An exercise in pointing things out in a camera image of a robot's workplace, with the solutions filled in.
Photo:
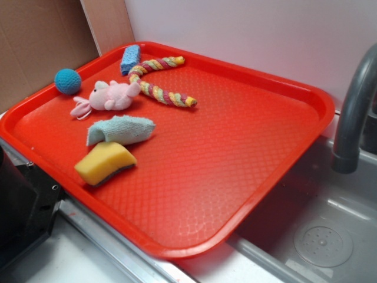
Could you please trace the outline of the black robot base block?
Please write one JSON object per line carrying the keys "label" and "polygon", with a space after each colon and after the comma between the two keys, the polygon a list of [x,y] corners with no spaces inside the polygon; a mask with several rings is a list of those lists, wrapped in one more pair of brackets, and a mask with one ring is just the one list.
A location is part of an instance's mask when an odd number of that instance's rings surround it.
{"label": "black robot base block", "polygon": [[1,270],[49,238],[62,193],[40,167],[15,165],[1,149]]}

